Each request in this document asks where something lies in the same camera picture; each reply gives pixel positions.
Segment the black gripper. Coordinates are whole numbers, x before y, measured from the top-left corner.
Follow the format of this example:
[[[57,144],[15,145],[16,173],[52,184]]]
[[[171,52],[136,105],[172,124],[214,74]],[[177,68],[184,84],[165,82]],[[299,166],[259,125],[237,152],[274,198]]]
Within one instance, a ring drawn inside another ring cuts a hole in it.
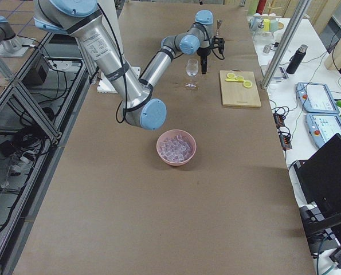
[[[206,74],[207,73],[207,57],[211,53],[211,49],[209,47],[206,48],[198,48],[197,55],[200,56],[201,61],[201,73]]]

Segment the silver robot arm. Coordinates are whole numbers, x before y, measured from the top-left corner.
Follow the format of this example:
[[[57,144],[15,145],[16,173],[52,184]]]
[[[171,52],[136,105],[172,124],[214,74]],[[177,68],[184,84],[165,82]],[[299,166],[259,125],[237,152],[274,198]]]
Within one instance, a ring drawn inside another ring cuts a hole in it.
[[[121,51],[115,32],[105,29],[103,21],[108,17],[97,1],[33,3],[35,26],[46,32],[69,35],[82,43],[122,98],[119,106],[122,119],[147,130],[160,128],[166,120],[166,105],[152,98],[152,92],[176,53],[192,55],[199,49],[209,50],[213,42],[213,13],[200,10],[187,32],[162,40],[161,48],[138,77]]]

